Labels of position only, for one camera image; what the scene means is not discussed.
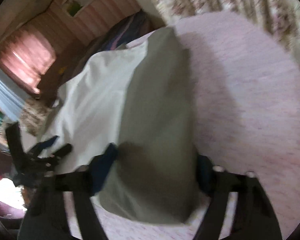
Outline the floral blue curtain left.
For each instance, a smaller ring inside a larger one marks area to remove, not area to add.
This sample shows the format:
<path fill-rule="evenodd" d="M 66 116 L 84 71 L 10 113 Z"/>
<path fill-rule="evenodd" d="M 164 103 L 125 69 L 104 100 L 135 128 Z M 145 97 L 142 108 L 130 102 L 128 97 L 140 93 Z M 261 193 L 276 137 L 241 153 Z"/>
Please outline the floral blue curtain left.
<path fill-rule="evenodd" d="M 39 135 L 50 108 L 31 97 L 0 68 L 0 109 L 11 121 L 33 136 Z"/>

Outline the olive and white jacket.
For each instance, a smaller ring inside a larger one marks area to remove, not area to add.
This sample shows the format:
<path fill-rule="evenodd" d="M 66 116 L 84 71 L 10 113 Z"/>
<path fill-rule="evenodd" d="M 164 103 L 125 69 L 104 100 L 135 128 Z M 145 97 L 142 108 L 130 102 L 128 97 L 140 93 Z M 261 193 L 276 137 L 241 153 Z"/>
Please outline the olive and white jacket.
<path fill-rule="evenodd" d="M 73 146 L 58 171 L 118 147 L 95 206 L 145 223 L 188 220 L 196 195 L 189 60 L 174 30 L 161 28 L 136 47 L 92 55 L 59 88 L 39 136 Z"/>

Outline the pink window curtain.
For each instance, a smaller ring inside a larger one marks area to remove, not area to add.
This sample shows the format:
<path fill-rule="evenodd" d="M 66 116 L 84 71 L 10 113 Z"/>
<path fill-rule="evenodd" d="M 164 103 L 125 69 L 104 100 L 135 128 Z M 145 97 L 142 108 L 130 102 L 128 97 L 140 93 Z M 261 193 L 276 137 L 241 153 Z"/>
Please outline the pink window curtain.
<path fill-rule="evenodd" d="M 39 94 L 37 85 L 56 59 L 49 41 L 34 27 L 22 27 L 0 44 L 0 65 L 26 90 Z"/>

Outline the dark striped bed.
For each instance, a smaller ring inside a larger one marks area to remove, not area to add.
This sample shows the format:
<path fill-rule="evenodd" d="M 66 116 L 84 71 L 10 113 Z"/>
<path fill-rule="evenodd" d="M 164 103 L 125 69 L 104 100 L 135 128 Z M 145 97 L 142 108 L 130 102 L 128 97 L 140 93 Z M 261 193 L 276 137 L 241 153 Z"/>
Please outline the dark striped bed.
<path fill-rule="evenodd" d="M 41 97 L 48 103 L 52 102 L 57 96 L 58 88 L 79 74 L 92 55 L 115 50 L 163 25 L 162 19 L 140 10 L 119 21 L 106 34 L 95 38 L 86 47 L 77 42 L 71 43 L 57 55 L 55 62 L 40 81 Z M 60 68 L 66 68 L 61 75 L 58 73 Z"/>

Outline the pink floral bed sheet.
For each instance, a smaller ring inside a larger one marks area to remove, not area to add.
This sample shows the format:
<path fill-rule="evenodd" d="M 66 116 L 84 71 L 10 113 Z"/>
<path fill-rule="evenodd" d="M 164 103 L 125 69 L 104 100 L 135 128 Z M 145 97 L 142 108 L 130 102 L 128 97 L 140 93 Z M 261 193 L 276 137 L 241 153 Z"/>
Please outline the pink floral bed sheet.
<path fill-rule="evenodd" d="M 300 71 L 272 38 L 232 12 L 185 18 L 172 26 L 190 51 L 198 151 L 228 170 L 255 171 L 284 238 L 300 223 Z M 59 171 L 71 172 L 118 142 L 128 85 L 151 46 L 149 35 L 95 53 L 61 89 L 62 138 L 74 144 Z"/>

